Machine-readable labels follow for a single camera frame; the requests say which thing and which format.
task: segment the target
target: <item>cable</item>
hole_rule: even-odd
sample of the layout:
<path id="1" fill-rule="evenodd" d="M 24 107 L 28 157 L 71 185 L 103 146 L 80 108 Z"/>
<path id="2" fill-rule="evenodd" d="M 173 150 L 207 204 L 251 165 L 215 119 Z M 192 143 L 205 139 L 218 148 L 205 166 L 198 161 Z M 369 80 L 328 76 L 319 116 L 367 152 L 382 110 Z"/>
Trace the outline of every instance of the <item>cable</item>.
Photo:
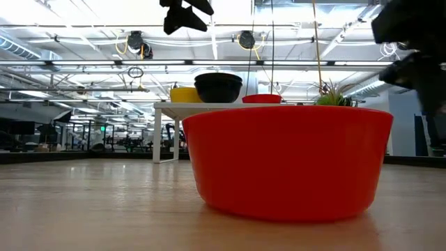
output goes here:
<path id="1" fill-rule="evenodd" d="M 319 93 L 322 92 L 321 55 L 319 54 L 318 22 L 316 21 L 316 0 L 313 0 L 314 33 L 316 35 L 316 54 L 318 58 Z"/>
<path id="2" fill-rule="evenodd" d="M 256 21 L 256 19 L 254 18 L 254 15 L 255 15 L 255 12 L 256 12 L 255 10 L 256 10 L 256 5 L 254 4 L 254 9 L 252 10 L 252 30 L 251 30 L 251 34 L 253 34 L 253 35 L 254 35 L 254 23 Z M 252 50 L 249 50 L 248 78 L 247 78 L 247 81 L 246 81 L 246 94 L 245 94 L 245 96 L 248 95 L 249 74 L 251 73 L 251 57 L 252 57 Z"/>
<path id="3" fill-rule="evenodd" d="M 271 65 L 271 95 L 274 87 L 274 52 L 275 52 L 275 32 L 274 32 L 274 3 L 271 1 L 271 17 L 272 17 L 272 65 Z"/>
<path id="4" fill-rule="evenodd" d="M 125 49 L 124 49 L 124 52 L 120 51 L 120 49 L 118 48 L 118 39 L 119 39 L 119 36 L 116 37 L 116 42 L 114 44 L 115 48 L 116 48 L 116 51 L 119 54 L 125 54 L 127 52 L 127 47 L 128 47 L 128 36 L 125 38 Z"/>

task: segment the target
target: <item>pipe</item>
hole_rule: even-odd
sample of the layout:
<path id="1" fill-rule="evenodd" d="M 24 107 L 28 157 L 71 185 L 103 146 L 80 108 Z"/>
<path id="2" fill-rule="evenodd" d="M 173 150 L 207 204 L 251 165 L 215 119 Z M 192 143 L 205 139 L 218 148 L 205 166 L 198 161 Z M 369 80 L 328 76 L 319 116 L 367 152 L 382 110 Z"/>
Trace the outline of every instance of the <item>pipe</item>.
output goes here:
<path id="1" fill-rule="evenodd" d="M 40 54 L 33 52 L 26 46 L 21 45 L 21 41 L 18 39 L 11 38 L 5 34 L 0 35 L 0 48 L 11 52 L 17 56 L 25 59 L 38 60 L 40 59 Z"/>
<path id="2" fill-rule="evenodd" d="M 93 91 L 143 91 L 147 92 L 148 90 L 144 89 L 23 89 L 23 88 L 2 88 L 0 91 L 81 91 L 81 92 L 93 92 Z"/>

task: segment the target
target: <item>black object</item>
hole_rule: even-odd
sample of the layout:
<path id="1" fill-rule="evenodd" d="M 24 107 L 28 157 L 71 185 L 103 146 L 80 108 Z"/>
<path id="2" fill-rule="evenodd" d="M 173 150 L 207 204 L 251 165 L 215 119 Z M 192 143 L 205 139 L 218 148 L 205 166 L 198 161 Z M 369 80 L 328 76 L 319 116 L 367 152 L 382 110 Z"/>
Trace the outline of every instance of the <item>black object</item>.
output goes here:
<path id="1" fill-rule="evenodd" d="M 375 42 L 418 50 L 387 67 L 379 79 L 415 89 L 423 111 L 430 114 L 446 113 L 446 73 L 440 67 L 446 59 L 446 33 L 437 28 L 445 21 L 445 1 L 393 0 L 371 23 Z"/>
<path id="2" fill-rule="evenodd" d="M 203 102 L 230 103 L 237 100 L 242 79 L 226 73 L 206 73 L 195 78 L 195 88 Z"/>
<path id="3" fill-rule="evenodd" d="M 185 1 L 191 6 L 188 8 L 181 7 L 183 0 L 160 0 L 161 6 L 170 7 L 164 19 L 164 32 L 167 35 L 172 34 L 181 27 L 189 27 L 200 31 L 208 30 L 206 24 L 192 11 L 192 7 L 194 6 L 208 15 L 213 15 L 214 10 L 208 0 Z"/>
<path id="4" fill-rule="evenodd" d="M 239 42 L 240 46 L 247 50 L 254 48 L 254 45 L 256 44 L 252 31 L 242 31 Z"/>
<path id="5" fill-rule="evenodd" d="M 12 135 L 34 135 L 36 123 L 30 121 L 11 121 L 9 133 Z"/>
<path id="6" fill-rule="evenodd" d="M 137 55 L 143 56 L 143 59 L 153 59 L 153 50 L 152 47 L 144 42 L 142 38 L 142 31 L 132 31 L 127 39 L 127 45 L 137 50 Z"/>
<path id="7" fill-rule="evenodd" d="M 228 73 L 205 73 L 195 77 L 195 81 L 214 81 L 216 79 L 227 79 L 242 82 L 242 78 Z"/>

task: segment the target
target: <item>wooden floor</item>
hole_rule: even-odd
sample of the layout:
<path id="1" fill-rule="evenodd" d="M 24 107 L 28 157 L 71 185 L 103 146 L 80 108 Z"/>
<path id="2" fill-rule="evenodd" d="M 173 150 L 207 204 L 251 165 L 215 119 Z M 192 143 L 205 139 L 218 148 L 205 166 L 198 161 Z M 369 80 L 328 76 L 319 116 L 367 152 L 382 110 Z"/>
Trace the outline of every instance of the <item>wooden floor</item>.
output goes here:
<path id="1" fill-rule="evenodd" d="M 364 215 L 330 224 L 209 209 L 190 163 L 0 166 L 0 250 L 445 250 L 446 170 L 384 166 Z"/>

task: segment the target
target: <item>red bowl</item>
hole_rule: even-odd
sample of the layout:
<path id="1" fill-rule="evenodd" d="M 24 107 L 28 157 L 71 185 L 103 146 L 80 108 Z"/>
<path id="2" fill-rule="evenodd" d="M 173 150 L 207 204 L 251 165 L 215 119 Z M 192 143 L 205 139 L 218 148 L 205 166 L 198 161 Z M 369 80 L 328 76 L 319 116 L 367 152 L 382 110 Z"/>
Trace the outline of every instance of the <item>red bowl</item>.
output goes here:
<path id="1" fill-rule="evenodd" d="M 280 104 L 282 97 L 274 94 L 256 94 L 249 95 L 242 98 L 245 104 L 256 103 L 256 104 Z"/>
<path id="2" fill-rule="evenodd" d="M 265 220 L 325 221 L 373 202 L 392 119 L 371 109 L 283 106 L 203 113 L 183 125 L 208 205 Z"/>

